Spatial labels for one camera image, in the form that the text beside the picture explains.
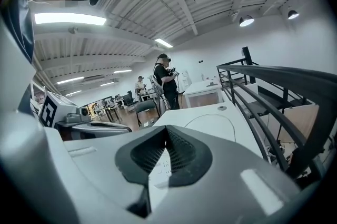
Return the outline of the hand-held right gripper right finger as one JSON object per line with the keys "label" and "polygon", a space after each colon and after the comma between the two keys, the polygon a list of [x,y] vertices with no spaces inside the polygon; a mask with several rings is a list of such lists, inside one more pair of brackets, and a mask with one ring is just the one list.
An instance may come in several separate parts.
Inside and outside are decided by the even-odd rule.
{"label": "hand-held right gripper right finger", "polygon": [[285,173],[239,143],[179,126],[167,129],[204,143],[213,159],[196,183],[168,188],[149,223],[256,223],[300,193]]}

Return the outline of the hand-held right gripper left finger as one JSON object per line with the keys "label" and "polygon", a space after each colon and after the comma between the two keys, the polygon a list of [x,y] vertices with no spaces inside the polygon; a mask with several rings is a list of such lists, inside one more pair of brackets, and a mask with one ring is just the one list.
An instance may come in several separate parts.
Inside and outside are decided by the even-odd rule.
{"label": "hand-held right gripper left finger", "polygon": [[168,223],[166,193],[150,185],[167,130],[63,142],[66,187],[80,223]]}

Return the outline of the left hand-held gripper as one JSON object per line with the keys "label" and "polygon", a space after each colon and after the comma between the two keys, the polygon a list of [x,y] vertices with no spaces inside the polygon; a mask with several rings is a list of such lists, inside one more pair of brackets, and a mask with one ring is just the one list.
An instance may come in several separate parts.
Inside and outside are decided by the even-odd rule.
{"label": "left hand-held gripper", "polygon": [[105,138],[132,132],[128,126],[113,122],[81,124],[91,120],[87,108],[50,91],[46,92],[39,120],[49,128],[56,128],[55,124],[59,122],[75,125],[71,127],[72,138]]}

